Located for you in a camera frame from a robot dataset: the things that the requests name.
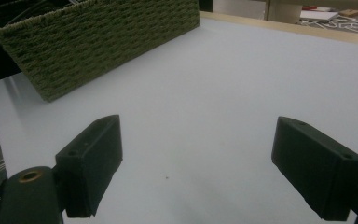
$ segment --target wicker basket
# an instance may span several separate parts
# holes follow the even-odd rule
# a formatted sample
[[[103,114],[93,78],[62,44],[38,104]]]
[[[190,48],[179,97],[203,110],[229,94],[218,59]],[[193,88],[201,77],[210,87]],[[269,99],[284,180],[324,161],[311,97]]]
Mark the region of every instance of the wicker basket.
[[[0,44],[46,101],[200,24],[198,0],[86,0],[6,25],[31,4],[0,6]]]

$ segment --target white table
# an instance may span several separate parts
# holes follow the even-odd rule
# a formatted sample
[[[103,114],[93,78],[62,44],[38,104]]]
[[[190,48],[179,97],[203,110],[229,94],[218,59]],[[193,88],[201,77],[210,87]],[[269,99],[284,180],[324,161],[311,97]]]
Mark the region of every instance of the white table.
[[[301,119],[358,153],[358,45],[202,19],[53,103],[23,74],[5,78],[8,174],[53,166],[112,114],[124,161],[97,217],[65,223],[324,223],[272,164],[275,125]]]

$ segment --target basket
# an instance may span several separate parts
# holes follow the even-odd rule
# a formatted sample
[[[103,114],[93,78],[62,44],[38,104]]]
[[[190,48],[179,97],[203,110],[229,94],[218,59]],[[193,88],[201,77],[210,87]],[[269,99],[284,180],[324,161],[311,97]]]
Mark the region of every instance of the basket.
[[[200,25],[198,0],[86,0],[7,24],[32,4],[0,6],[0,44],[49,102]]]

